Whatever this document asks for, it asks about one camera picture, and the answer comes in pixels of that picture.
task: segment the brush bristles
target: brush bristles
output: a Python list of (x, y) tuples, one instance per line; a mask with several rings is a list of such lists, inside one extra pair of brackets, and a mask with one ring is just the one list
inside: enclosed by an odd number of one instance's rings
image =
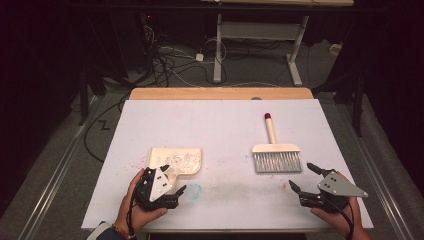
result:
[(253, 153), (257, 173), (301, 172), (299, 152)]

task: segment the human hand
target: human hand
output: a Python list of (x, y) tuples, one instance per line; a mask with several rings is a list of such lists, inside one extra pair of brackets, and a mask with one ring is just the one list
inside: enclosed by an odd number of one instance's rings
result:
[[(131, 195), (138, 181), (141, 179), (141, 176), (143, 176), (143, 173), (144, 169), (141, 169), (140, 172), (138, 172), (138, 174), (131, 181), (130, 186), (128, 187), (127, 194), (122, 199), (118, 217), (115, 221), (115, 226), (117, 226), (119, 229), (121, 229), (127, 234), (129, 234), (129, 229), (127, 225), (127, 213), (130, 207)], [(151, 212), (146, 212), (139, 206), (135, 206), (132, 208), (132, 226), (135, 231), (139, 231), (144, 227), (144, 225), (155, 219), (158, 219), (159, 217), (165, 215), (167, 212), (168, 209), (166, 208), (159, 208)]]
[[(353, 239), (371, 239), (365, 229), (362, 227), (361, 220), (361, 210), (358, 204), (358, 200), (356, 197), (349, 198), (350, 205), (346, 206), (343, 209), (343, 212), (349, 217), (350, 221), (352, 221), (352, 213), (354, 219), (354, 229), (353, 229)], [(343, 237), (347, 237), (350, 232), (349, 224), (346, 219), (340, 213), (328, 213), (320, 208), (311, 208), (311, 213), (321, 218), (331, 226), (335, 228), (335, 230), (342, 235)]]

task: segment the brush handle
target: brush handle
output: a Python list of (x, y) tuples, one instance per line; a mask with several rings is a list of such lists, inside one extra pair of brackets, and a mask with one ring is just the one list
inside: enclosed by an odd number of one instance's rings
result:
[(272, 124), (271, 114), (265, 113), (265, 124), (266, 130), (268, 131), (269, 143), (276, 144), (277, 139), (275, 137), (274, 125)]

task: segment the white paper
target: white paper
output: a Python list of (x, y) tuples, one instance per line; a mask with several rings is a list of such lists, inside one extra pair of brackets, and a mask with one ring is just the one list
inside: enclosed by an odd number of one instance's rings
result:
[[(255, 173), (251, 150), (268, 143), (267, 112), (277, 143), (300, 147), (302, 173)], [(319, 193), (323, 177), (307, 168), (311, 162), (334, 168), (353, 182), (318, 100), (127, 101), (83, 229), (114, 222), (130, 180), (146, 167), (152, 147), (200, 148), (202, 166), (194, 176), (178, 177), (177, 188), (187, 185), (180, 205), (145, 231), (320, 230), (329, 226), (300, 206), (288, 180), (302, 191)], [(364, 227), (372, 228), (361, 199), (359, 203)]]

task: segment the blue stain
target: blue stain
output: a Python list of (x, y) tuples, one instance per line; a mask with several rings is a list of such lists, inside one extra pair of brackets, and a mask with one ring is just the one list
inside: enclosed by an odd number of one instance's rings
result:
[(200, 193), (202, 192), (202, 187), (199, 184), (190, 184), (187, 186), (186, 194), (191, 200), (198, 200)]

